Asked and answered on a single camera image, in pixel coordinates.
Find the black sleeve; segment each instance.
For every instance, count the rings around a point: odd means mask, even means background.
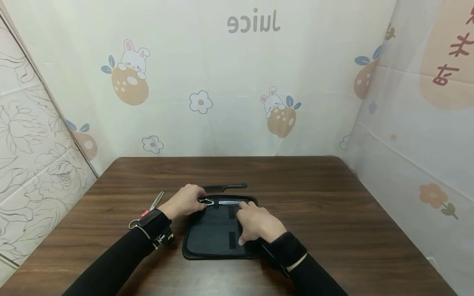
[[[288,267],[285,266],[288,262],[296,263],[306,251],[300,241],[288,232],[271,243],[268,250],[284,267]],[[341,286],[309,254],[289,275],[301,295],[347,296]]]
[[[169,223],[154,219],[143,227],[150,236],[161,233]],[[147,236],[135,227],[112,245],[64,292],[63,296],[114,296],[139,263],[153,250]]]

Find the wall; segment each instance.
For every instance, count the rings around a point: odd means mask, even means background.
[[[0,18],[0,286],[95,181]]]
[[[473,5],[398,1],[344,157],[460,296],[474,295],[474,45],[456,44]]]
[[[342,155],[395,5],[4,2],[61,112],[117,156]]]

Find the hand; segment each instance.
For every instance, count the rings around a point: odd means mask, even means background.
[[[238,240],[239,245],[247,241],[263,238],[267,243],[272,243],[286,232],[280,220],[270,214],[264,207],[257,207],[253,201],[239,204],[237,219],[242,224],[243,232]]]
[[[170,220],[183,215],[191,215],[194,212],[202,211],[207,206],[198,201],[200,196],[206,196],[206,191],[203,188],[187,184],[158,209]]]

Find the scissors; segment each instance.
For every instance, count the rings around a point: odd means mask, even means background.
[[[142,213],[142,215],[141,215],[142,218],[143,218],[143,216],[145,216],[146,214],[148,214],[149,212],[153,211],[156,208],[156,206],[160,203],[160,200],[163,197],[163,194],[164,194],[163,191],[161,191],[160,194],[158,194],[158,196],[155,198],[155,201],[151,204],[151,207],[148,210],[146,210]],[[132,229],[132,228],[136,227],[139,220],[140,219],[135,219],[135,220],[130,221],[130,223],[128,224],[128,228]]]
[[[213,206],[215,204],[213,200],[210,200],[207,197],[200,197],[198,198],[198,201],[208,206]],[[240,200],[220,200],[219,204],[223,206],[238,205],[240,204]]]

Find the orange flower illustration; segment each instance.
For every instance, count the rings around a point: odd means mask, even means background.
[[[422,202],[430,204],[435,209],[443,207],[441,213],[446,216],[453,216],[456,220],[459,220],[456,216],[456,207],[452,203],[445,203],[448,200],[447,194],[437,184],[421,185],[419,191],[419,198]]]
[[[419,190],[421,192],[419,195],[421,201],[425,204],[430,204],[435,209],[439,209],[443,206],[443,203],[447,202],[446,193],[435,183],[421,185]]]

